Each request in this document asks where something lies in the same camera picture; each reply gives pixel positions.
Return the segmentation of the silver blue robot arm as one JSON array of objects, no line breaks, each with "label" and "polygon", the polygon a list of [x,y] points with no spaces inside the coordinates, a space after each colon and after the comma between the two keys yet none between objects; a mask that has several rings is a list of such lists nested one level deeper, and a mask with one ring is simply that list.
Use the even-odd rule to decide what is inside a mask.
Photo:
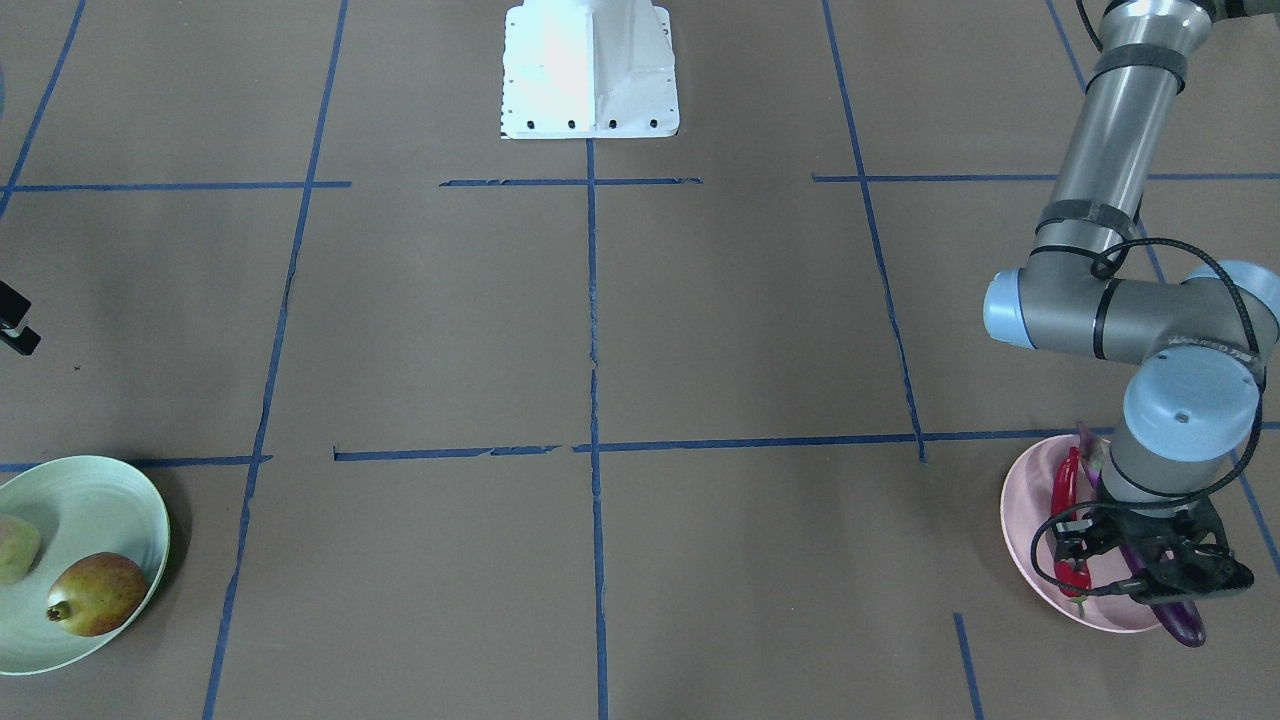
[{"label": "silver blue robot arm", "polygon": [[1135,365],[1102,484],[1152,514],[1211,487],[1254,429],[1277,345],[1277,277],[1225,261],[1156,283],[1119,278],[1117,260],[1137,246],[1146,182],[1190,55],[1219,22],[1276,12],[1275,1],[1111,3],[1036,246],[986,292],[983,319],[997,341]]}]

